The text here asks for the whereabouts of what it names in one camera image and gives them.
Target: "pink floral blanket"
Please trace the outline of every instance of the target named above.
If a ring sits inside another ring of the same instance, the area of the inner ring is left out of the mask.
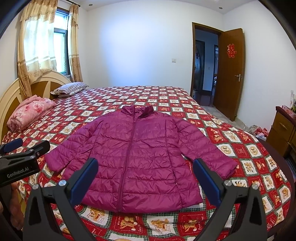
[[[7,126],[11,131],[22,131],[28,128],[32,123],[45,116],[56,103],[48,98],[41,98],[34,95],[15,109],[7,121]]]

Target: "curtain rod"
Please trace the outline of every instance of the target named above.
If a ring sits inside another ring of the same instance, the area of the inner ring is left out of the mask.
[[[81,7],[79,4],[77,4],[77,3],[75,3],[75,2],[72,2],[72,1],[70,1],[70,0],[65,0],[65,1],[70,2],[70,3],[73,3],[73,4],[76,4],[76,5],[78,5],[79,7]]]

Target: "white wall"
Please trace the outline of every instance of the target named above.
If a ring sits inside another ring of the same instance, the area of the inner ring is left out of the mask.
[[[59,1],[58,6],[69,10],[70,5]],[[0,39],[0,96],[7,90],[17,78],[17,43],[20,33],[19,13],[9,24],[2,38]],[[83,80],[88,84],[87,56],[86,56],[86,38],[87,38],[87,11],[79,8],[79,30],[78,47],[81,62],[81,72]]]
[[[218,35],[199,29],[195,30],[195,39],[205,43],[205,74],[203,90],[212,91],[214,76],[215,45],[218,45]]]
[[[246,66],[237,117],[247,126],[270,129],[275,106],[289,105],[296,92],[296,51],[286,32],[259,1],[242,5],[223,16],[224,29],[242,28]]]
[[[192,22],[223,28],[220,13],[178,1],[120,2],[89,11],[88,19],[93,88],[166,85],[190,92]]]

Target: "red chinese character decoration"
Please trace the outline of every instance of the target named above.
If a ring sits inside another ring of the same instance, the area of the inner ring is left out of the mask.
[[[234,44],[229,44],[227,46],[227,54],[229,58],[234,58],[235,54],[237,53],[236,50],[234,50]]]

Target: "window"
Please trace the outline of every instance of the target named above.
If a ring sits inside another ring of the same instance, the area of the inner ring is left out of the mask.
[[[68,13],[58,9],[54,18],[54,54],[57,62],[57,72],[70,74],[68,57]]]

